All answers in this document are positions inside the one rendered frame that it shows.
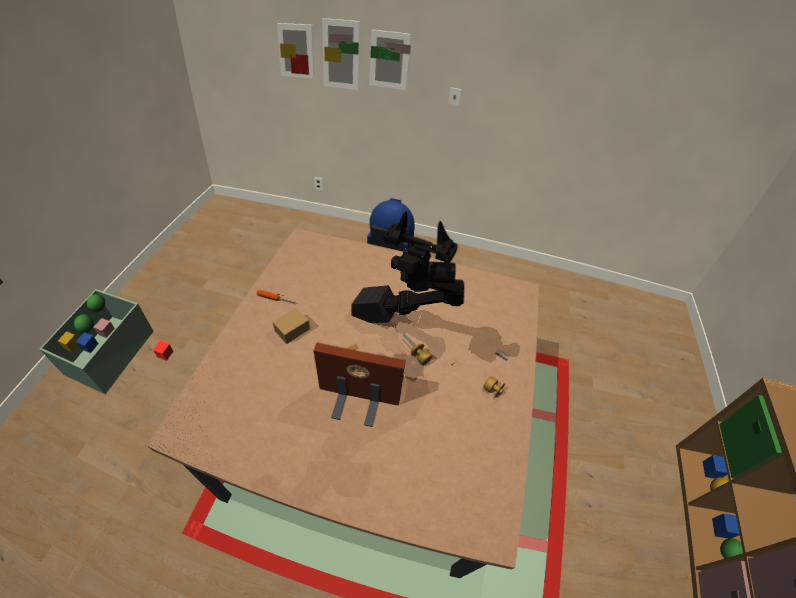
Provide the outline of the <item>dark brown wooden door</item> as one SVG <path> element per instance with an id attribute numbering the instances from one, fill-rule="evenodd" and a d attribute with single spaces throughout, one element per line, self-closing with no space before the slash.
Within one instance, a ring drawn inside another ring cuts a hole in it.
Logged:
<path id="1" fill-rule="evenodd" d="M 378 402 L 399 406 L 406 360 L 317 342 L 313 352 L 320 389 L 338 393 L 337 376 L 344 377 L 347 395 L 370 400 L 370 384 L 378 384 Z"/>

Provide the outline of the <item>brass door knob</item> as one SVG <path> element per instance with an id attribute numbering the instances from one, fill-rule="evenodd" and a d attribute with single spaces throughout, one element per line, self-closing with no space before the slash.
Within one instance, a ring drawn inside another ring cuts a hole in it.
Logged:
<path id="1" fill-rule="evenodd" d="M 496 378 L 494 378 L 493 376 L 491 376 L 491 377 L 489 377 L 487 379 L 487 381 L 484 384 L 484 389 L 487 390 L 488 392 L 492 392 L 493 390 L 496 391 L 495 398 L 497 397 L 498 394 L 501 394 L 503 392 L 503 390 L 504 390 L 503 388 L 505 386 L 505 383 L 503 383 L 501 385 L 502 387 L 501 386 L 499 387 L 498 385 L 496 385 L 497 383 L 498 383 L 498 380 Z M 498 392 L 498 394 L 497 394 L 497 392 Z"/>
<path id="2" fill-rule="evenodd" d="M 427 363 L 428 363 L 428 362 L 429 362 L 429 361 L 432 359 L 432 354 L 431 354 L 431 353 L 430 353 L 428 350 L 422 351 L 422 349 L 424 348 L 424 344 L 421 344 L 421 343 L 419 343 L 419 344 L 415 345 L 415 344 L 414 344 L 414 343 L 413 343 L 413 342 L 412 342 L 412 341 L 411 341 L 411 340 L 410 340 L 410 339 L 407 337 L 407 335 L 406 335 L 405 333 L 403 334 L 403 336 L 404 336 L 404 337 L 406 338 L 406 340 L 407 340 L 407 341 L 408 341 L 408 342 L 409 342 L 409 343 L 410 343 L 410 344 L 411 344 L 411 345 L 414 347 L 414 348 L 411 350 L 411 355 L 412 355 L 412 356 L 415 356 L 415 355 L 417 355 L 417 354 L 418 354 L 417 361 L 418 361 L 418 362 L 419 362 L 421 365 L 425 365 L 425 364 L 427 364 Z"/>

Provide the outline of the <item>tan rectangular box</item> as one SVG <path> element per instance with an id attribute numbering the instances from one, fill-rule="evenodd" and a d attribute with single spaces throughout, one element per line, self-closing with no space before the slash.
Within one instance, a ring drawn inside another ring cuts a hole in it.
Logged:
<path id="1" fill-rule="evenodd" d="M 275 332 L 286 344 L 310 330 L 309 320 L 297 308 L 272 323 Z"/>

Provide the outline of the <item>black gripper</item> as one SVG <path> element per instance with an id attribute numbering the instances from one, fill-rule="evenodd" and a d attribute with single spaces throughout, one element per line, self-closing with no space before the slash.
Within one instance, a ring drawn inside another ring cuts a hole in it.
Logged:
<path id="1" fill-rule="evenodd" d="M 385 232 L 384 242 L 398 246 L 402 241 L 409 244 L 407 253 L 409 253 L 410 255 L 419 258 L 420 256 L 425 255 L 425 262 L 422 265 L 421 270 L 425 270 L 429 266 L 429 259 L 431 258 L 430 252 L 436 254 L 435 259 L 437 260 L 446 263 L 450 263 L 452 261 L 454 255 L 456 254 L 458 245 L 457 243 L 454 243 L 452 239 L 449 238 L 441 221 L 439 221 L 437 228 L 437 245 L 432 244 L 432 242 L 430 242 L 431 243 L 430 244 L 429 241 L 425 242 L 426 240 L 422 241 L 423 239 L 419 240 L 420 238 L 416 239 L 417 237 L 406 234 L 406 227 L 407 227 L 407 211 L 403 213 L 399 223 L 392 224 L 389 227 L 389 229 Z"/>

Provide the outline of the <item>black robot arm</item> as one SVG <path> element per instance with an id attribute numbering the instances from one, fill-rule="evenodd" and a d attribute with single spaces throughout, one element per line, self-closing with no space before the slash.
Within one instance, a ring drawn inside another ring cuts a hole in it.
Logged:
<path id="1" fill-rule="evenodd" d="M 404 290 L 394 296 L 388 293 L 383 301 L 383 306 L 388 314 L 397 311 L 400 315 L 405 315 L 417 310 L 421 305 L 441 302 L 451 306 L 464 304 L 464 281 L 455 279 L 456 264 L 434 262 L 433 265 L 433 262 L 429 262 L 429 266 L 425 270 L 421 270 L 424 262 L 425 255 L 420 258 L 410 255 L 406 248 L 403 250 L 403 255 L 395 255 L 391 259 L 391 268 L 401 271 L 400 280 L 407 283 L 407 287 L 414 292 Z M 435 291 L 415 293 L 428 291 L 428 289 Z M 401 310 L 402 312 L 399 312 Z"/>

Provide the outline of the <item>orange-handled screwdriver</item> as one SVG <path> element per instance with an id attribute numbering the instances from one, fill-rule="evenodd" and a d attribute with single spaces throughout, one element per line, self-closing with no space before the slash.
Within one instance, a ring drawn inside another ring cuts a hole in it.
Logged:
<path id="1" fill-rule="evenodd" d="M 262 291 L 262 290 L 258 290 L 257 291 L 257 295 L 258 296 L 262 296 L 262 297 L 266 297 L 266 298 L 269 298 L 269 299 L 273 299 L 273 300 L 279 300 L 279 299 L 284 300 L 283 298 L 280 298 L 280 296 L 277 295 L 277 294 L 269 293 L 269 292 Z M 287 299 L 285 299 L 285 301 L 292 302 L 291 300 L 287 300 Z"/>

